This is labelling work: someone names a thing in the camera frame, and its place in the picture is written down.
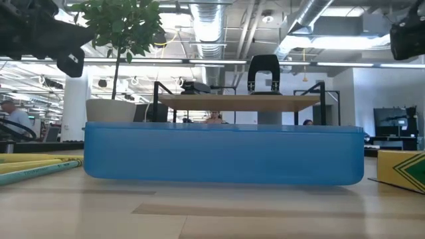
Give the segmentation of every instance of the desk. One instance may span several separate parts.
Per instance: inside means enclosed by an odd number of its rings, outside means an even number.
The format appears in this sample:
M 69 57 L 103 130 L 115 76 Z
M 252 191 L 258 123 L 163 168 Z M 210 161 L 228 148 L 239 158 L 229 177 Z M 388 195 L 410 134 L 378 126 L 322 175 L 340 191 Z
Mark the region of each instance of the desk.
M 418 139 L 416 137 L 391 137 L 391 136 L 375 136 L 369 139 L 371 144 L 376 141 L 390 141 L 390 142 L 402 142 L 400 150 L 416 151 L 418 150 Z
M 0 234 L 20 239 L 423 239 L 424 195 L 367 177 L 376 177 L 376 159 L 366 158 L 364 179 L 348 187 L 99 180 L 75 168 L 1 187 Z

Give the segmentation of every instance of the fluorescent light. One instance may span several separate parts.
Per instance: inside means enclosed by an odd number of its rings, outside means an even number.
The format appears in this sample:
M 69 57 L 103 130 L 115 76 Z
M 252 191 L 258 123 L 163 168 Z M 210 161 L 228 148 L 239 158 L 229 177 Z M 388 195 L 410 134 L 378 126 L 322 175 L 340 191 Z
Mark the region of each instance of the fluorescent light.
M 280 66 L 309 66 L 310 62 L 292 62 L 292 61 L 283 61 L 279 62 Z
M 85 62 L 89 63 L 115 63 L 116 59 L 113 58 L 85 58 Z M 134 58 L 132 63 L 183 63 L 181 59 L 162 59 L 162 58 Z
M 425 64 L 381 64 L 381 68 L 425 69 Z
M 227 46 L 227 43 L 222 42 L 222 43 L 217 43 L 217 42 L 189 42 L 189 45 L 199 45 L 199 46 Z
M 183 63 L 183 61 L 179 59 L 142 59 L 142 58 L 133 59 L 131 62 L 134 62 L 134 63 Z
M 16 99 L 16 100 L 24 100 L 24 101 L 30 101 L 31 100 L 30 97 L 28 97 L 26 95 L 22 95 L 22 94 L 9 93 L 9 95 L 11 95 L 11 97 L 13 99 Z
M 246 64 L 246 60 L 189 60 L 192 64 Z
M 373 67 L 372 63 L 318 62 L 318 66 Z
M 54 113 L 62 113 L 60 110 L 54 110 L 54 109 L 48 109 L 50 112 L 54 112 Z

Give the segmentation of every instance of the wooden shelf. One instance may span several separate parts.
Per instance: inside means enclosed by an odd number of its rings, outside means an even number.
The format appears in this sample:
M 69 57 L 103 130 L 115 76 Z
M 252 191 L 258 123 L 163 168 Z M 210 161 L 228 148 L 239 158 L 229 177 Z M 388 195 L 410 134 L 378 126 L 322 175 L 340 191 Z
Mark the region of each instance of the wooden shelf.
M 320 101 L 319 96 L 159 95 L 174 110 L 295 112 Z

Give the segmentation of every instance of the green chevron logo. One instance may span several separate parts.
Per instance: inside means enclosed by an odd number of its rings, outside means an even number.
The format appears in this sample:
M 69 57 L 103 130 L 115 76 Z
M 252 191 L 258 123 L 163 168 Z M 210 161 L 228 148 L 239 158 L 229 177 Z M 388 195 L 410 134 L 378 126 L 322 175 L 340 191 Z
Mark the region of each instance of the green chevron logo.
M 419 153 L 393 167 L 419 191 L 425 192 L 425 153 Z

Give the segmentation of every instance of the yellow box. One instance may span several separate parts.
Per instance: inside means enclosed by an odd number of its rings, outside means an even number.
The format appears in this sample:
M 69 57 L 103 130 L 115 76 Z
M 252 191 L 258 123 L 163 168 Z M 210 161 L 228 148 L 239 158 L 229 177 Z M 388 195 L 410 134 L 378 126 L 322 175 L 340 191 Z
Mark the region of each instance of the yellow box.
M 425 153 L 379 151 L 377 181 L 425 194 Z

